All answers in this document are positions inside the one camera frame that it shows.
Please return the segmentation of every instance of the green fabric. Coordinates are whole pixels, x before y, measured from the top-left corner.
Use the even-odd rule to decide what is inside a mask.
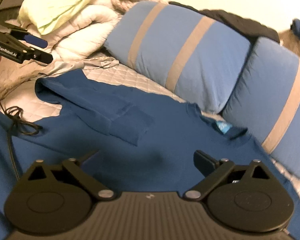
[[[83,9],[91,0],[24,0],[18,20],[34,24],[41,35],[46,35]]]

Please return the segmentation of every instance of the pillowcase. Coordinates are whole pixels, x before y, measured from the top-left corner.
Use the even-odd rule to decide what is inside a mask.
[[[124,65],[213,114],[228,101],[250,49],[223,23],[152,1],[132,7],[104,46]]]
[[[18,15],[23,28],[34,24],[46,35],[78,13],[91,0],[24,0]]]
[[[263,148],[300,178],[300,58],[259,38],[223,118],[247,127]]]

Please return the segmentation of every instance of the white logo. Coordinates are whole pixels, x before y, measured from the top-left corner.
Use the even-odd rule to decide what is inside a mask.
[[[10,50],[4,49],[1,46],[0,46],[0,50],[3,51],[3,52],[5,52],[5,53],[7,53],[7,54],[10,54],[13,57],[17,57],[17,54],[15,52],[12,52]]]

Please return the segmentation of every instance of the quilted mattress pad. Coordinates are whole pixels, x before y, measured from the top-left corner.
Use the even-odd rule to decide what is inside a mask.
[[[136,71],[126,67],[125,65],[120,64],[112,68],[98,69],[85,67],[83,69],[83,72],[87,76],[87,78],[91,80],[104,82],[111,85],[125,85],[136,87],[145,92],[167,95],[179,102],[184,102],[184,100],[182,100],[166,88],[137,73]],[[5,99],[2,100],[3,106],[5,108],[8,108],[10,106],[19,106],[23,108],[23,118],[30,122],[35,122],[44,117],[58,116],[61,110],[61,105],[49,104],[39,100],[34,93],[34,84],[35,81],[30,80],[16,87],[5,97]],[[202,114],[217,120],[223,120],[219,115],[211,115],[206,113]],[[291,175],[282,165],[280,165],[276,161],[273,160],[273,163],[275,164],[277,169],[293,183],[296,191],[300,196],[300,179]]]

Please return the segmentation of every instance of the black cable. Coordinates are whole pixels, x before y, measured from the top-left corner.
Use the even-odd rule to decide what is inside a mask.
[[[8,149],[9,149],[9,155],[10,155],[12,167],[13,167],[13,170],[14,170],[17,180],[19,180],[20,175],[19,175],[18,168],[17,168],[16,162],[15,162],[13,148],[12,148],[13,128],[15,127],[17,132],[24,134],[24,135],[36,135],[39,133],[39,131],[43,127],[40,125],[37,125],[35,123],[22,120],[23,109],[18,106],[11,106],[7,109],[4,109],[2,106],[2,103],[0,101],[0,107],[2,108],[4,114],[12,120],[12,124],[7,133],[7,141],[8,141]],[[27,131],[26,127],[32,128],[33,131],[32,132]]]

